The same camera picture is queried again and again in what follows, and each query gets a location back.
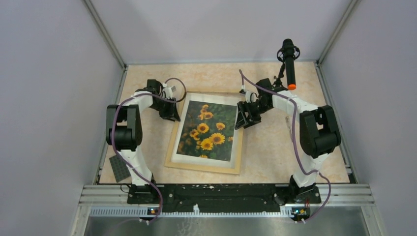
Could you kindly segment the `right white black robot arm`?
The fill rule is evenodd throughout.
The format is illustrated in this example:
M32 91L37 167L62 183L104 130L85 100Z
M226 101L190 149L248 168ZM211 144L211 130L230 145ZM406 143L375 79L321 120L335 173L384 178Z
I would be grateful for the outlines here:
M257 93L241 86L245 100L238 103L235 129L261 122L261 115L279 109L291 117L290 137L299 169L290 177L287 198L301 203L315 196L316 178L323 162L341 144L341 136L331 106L317 106L300 99L282 85L274 87L269 79L254 85Z

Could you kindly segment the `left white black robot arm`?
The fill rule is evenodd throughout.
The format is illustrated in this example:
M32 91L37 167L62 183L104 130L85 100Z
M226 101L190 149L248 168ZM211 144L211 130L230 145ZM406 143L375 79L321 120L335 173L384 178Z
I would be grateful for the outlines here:
M145 109L153 109L159 113L160 118L179 122L178 103L185 98L175 98L176 90L175 86L167 82L149 79L146 87L106 109L106 142L128 168L132 185L140 188L139 197L145 203L154 202L160 190L153 180L141 148L141 113Z

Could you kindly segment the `wooden picture frame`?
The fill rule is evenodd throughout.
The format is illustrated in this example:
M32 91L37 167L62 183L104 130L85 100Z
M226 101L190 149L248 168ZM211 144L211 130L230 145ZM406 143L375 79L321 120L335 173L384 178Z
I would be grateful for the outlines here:
M179 105L165 167L239 175L243 130L235 129L237 93L190 92Z

